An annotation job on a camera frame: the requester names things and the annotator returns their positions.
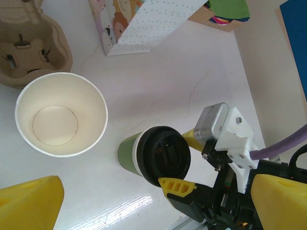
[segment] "yellow foam pad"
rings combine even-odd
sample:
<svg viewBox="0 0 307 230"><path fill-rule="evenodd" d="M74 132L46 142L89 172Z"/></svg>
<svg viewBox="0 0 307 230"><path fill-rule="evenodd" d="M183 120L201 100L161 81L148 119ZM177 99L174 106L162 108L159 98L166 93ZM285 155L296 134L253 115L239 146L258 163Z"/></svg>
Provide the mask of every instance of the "yellow foam pad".
<svg viewBox="0 0 307 230"><path fill-rule="evenodd" d="M52 230L63 198L57 176L0 189L0 229Z"/></svg>
<svg viewBox="0 0 307 230"><path fill-rule="evenodd" d="M264 230L307 229L307 184L258 174L251 196Z"/></svg>

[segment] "blue board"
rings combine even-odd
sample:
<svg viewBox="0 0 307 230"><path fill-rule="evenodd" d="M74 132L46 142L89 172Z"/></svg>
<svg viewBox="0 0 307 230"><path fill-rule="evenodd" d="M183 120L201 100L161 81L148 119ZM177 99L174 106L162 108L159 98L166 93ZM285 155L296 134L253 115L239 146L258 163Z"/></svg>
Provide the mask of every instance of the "blue board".
<svg viewBox="0 0 307 230"><path fill-rule="evenodd" d="M307 0L289 0L280 9L307 99Z"/></svg>

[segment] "cartoon illustration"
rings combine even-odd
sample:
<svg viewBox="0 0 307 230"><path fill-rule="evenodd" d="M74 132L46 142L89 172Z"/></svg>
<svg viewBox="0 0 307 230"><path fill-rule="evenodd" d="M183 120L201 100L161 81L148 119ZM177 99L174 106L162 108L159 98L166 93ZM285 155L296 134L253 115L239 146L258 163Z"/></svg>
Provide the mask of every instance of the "cartoon illustration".
<svg viewBox="0 0 307 230"><path fill-rule="evenodd" d="M110 18L114 18L115 7L113 5L113 0L105 0L106 1L106 9L109 13Z"/></svg>
<svg viewBox="0 0 307 230"><path fill-rule="evenodd" d="M130 0L117 0L117 3L120 9L120 12L124 15L127 21L130 22L134 16L134 14L132 14L132 12L134 13L134 9L132 11Z"/></svg>
<svg viewBox="0 0 307 230"><path fill-rule="evenodd" d="M146 0L133 0L133 1L135 1L136 4L134 9L134 14L136 14Z"/></svg>
<svg viewBox="0 0 307 230"><path fill-rule="evenodd" d="M104 48L105 54L107 55L111 51L113 45L115 45L117 42L115 38L114 30L109 29L109 28L103 29L101 40L102 40L102 46Z"/></svg>
<svg viewBox="0 0 307 230"><path fill-rule="evenodd" d="M116 39L119 40L125 29L128 27L128 21L124 15L120 12L114 14L113 26L115 31Z"/></svg>
<svg viewBox="0 0 307 230"><path fill-rule="evenodd" d="M100 12L100 23L101 23L101 27L103 29L104 28L113 29L111 17L110 17L109 12L106 8L102 9L102 11Z"/></svg>
<svg viewBox="0 0 307 230"><path fill-rule="evenodd" d="M89 2L94 17L99 17L101 10L106 7L105 0L89 0Z"/></svg>

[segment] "cup rim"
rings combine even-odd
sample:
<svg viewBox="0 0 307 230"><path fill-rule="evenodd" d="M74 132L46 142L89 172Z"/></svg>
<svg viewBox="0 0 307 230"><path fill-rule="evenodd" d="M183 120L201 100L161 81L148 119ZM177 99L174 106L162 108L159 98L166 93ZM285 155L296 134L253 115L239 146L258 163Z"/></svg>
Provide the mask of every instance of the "cup rim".
<svg viewBox="0 0 307 230"><path fill-rule="evenodd" d="M160 127L162 125L155 125L155 126L151 126L149 128L146 128L143 132L141 132L138 137L135 139L134 141L134 144L133 144L133 148L132 148L132 160L133 160L133 165L136 169L136 171L138 172L138 174L141 176L141 177L144 177L141 170L140 170L140 167L138 165L138 160L137 160L137 147L138 147L138 144L142 138L142 136L151 128L155 128L155 127Z"/></svg>
<svg viewBox="0 0 307 230"><path fill-rule="evenodd" d="M81 78L82 80L86 81L87 83L89 83L90 85L92 85L94 87L94 89L99 93L100 97L102 98L103 100L103 103L104 103L104 107L106 109L106 122L105 122L105 125L102 129L102 132L100 134L100 136L98 137L98 139L92 144L90 145L89 147L87 147L86 149L83 149L77 153L72 153L72 154L66 154L66 155L57 155L57 154L53 154L53 153L50 153L50 152L47 152L47 151L44 151L40 148L38 148L37 146L35 146L34 144L32 144L32 142L25 136L25 134L23 133L21 127L20 127L20 124L19 124L19 121L17 119L17 109L18 109L18 106L19 106L19 103L20 103L20 100L23 96L23 94L27 91L27 89L33 85L35 82L39 81L39 80L42 80L44 78L47 78L47 77L50 77L52 75L59 75L59 74L64 74L64 75L72 75L72 76L75 76L75 77L78 77L78 78ZM51 157L72 157L72 156L77 156L81 153L84 153L86 151L88 151L89 149L91 149L93 146L95 146L98 141L101 139L101 137L103 136L103 134L105 133L106 131L106 126L107 126L107 122L108 122L108 110L107 110L107 105L106 105L106 101L105 101L105 98L103 97L102 93L100 92L100 90L93 84L91 83L88 79L80 76L80 75L77 75L77 74L74 74L74 73L68 73L68 72L55 72L55 73L49 73L49 74L46 74L46 75L43 75L39 78L36 78L35 80L33 80L32 82L30 82L29 84L26 85L26 87L23 88L23 90L21 91L21 93L19 94L18 98L17 98L17 101L16 101L16 104L15 104L15 113L14 113L14 116L15 116L15 123L16 123L16 126L17 126L17 130L20 134L20 136L25 140L25 142L31 146L32 148L34 148L35 150L43 153L43 154L46 154L48 156L51 156Z"/></svg>

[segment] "white table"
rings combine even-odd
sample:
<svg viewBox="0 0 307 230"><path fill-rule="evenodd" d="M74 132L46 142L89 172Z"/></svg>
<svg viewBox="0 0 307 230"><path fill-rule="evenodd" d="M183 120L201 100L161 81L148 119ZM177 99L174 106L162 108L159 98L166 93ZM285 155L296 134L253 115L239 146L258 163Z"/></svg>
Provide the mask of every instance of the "white table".
<svg viewBox="0 0 307 230"><path fill-rule="evenodd" d="M255 107L233 33L186 22L151 53L105 57L86 0L45 0L44 13L63 28L73 73L95 84L106 99L109 122L101 141L71 158L52 158L30 148L13 118L20 90L0 85L0 188L58 175L65 198L56 230L163 230L183 214L162 190L121 168L120 142L148 126L185 132L204 107L236 106L264 147ZM192 150L187 180L213 186L214 169Z"/></svg>

